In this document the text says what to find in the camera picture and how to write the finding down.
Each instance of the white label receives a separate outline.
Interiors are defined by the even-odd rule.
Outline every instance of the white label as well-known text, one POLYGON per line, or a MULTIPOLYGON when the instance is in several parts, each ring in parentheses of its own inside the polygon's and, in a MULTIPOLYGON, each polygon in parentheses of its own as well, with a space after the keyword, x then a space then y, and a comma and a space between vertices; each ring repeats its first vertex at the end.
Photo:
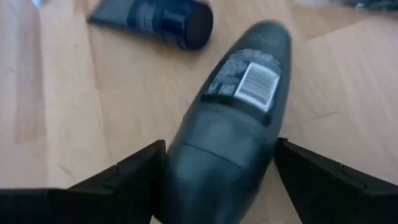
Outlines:
POLYGON ((272 106, 280 76, 271 69, 250 63, 234 97, 244 100, 267 112, 272 106))

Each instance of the wooden table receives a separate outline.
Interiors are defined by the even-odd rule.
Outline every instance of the wooden table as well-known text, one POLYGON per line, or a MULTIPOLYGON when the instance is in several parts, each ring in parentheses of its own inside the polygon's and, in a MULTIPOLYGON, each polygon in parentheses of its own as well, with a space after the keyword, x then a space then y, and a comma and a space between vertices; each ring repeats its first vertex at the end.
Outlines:
MULTIPOLYGON (((173 138, 222 55, 253 23, 293 37, 282 136, 398 184, 398 23, 294 0, 211 0, 201 52, 88 26, 98 0, 0 1, 0 187, 69 187, 173 138)), ((300 223, 272 164, 244 223, 300 223)))

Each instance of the barcode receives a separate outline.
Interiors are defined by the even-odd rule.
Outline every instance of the barcode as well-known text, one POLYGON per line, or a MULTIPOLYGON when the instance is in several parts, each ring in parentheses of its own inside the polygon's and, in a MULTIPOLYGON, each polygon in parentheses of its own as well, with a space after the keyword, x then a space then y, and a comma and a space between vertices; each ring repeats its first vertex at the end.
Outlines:
POLYGON ((235 97, 267 112, 271 106, 279 78, 279 75, 271 69, 250 63, 236 90, 235 97))

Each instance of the black cap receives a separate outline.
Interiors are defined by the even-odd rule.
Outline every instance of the black cap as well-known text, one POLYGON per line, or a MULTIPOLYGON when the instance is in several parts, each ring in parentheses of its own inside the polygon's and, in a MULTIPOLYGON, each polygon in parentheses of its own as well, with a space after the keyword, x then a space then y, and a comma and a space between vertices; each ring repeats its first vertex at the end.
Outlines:
POLYGON ((213 30, 213 13, 209 5, 191 0, 173 0, 165 7, 162 36, 169 44, 185 50, 206 45, 213 30))

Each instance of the wood grain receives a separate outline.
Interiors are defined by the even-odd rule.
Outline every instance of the wood grain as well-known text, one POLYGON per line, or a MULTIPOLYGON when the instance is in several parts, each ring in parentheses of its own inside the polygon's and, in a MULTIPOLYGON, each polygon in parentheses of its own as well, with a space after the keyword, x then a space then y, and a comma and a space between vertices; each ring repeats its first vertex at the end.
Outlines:
MULTIPOLYGON (((99 0, 0 1, 0 187, 69 187, 170 142, 223 54, 253 23, 292 35, 282 136, 398 184, 397 22, 293 0, 211 0, 199 52, 89 26, 99 0)), ((300 220, 272 164, 243 223, 300 220)))

